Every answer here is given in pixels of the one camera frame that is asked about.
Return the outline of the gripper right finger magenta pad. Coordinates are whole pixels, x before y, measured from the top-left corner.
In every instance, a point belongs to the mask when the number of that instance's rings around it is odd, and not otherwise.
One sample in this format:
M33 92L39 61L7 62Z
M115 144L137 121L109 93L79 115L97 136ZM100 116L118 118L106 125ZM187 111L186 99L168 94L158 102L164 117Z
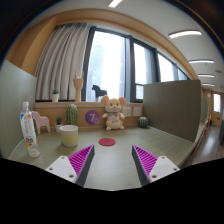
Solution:
M132 146L132 157L142 186L179 171L166 156L157 157L136 145Z

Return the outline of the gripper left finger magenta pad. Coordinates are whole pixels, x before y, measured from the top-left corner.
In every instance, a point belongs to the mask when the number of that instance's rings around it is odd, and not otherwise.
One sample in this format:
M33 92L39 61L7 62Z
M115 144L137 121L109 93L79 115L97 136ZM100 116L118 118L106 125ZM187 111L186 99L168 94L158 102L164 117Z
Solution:
M94 146L90 145L69 157L60 156L47 168L47 171L83 187L94 155Z

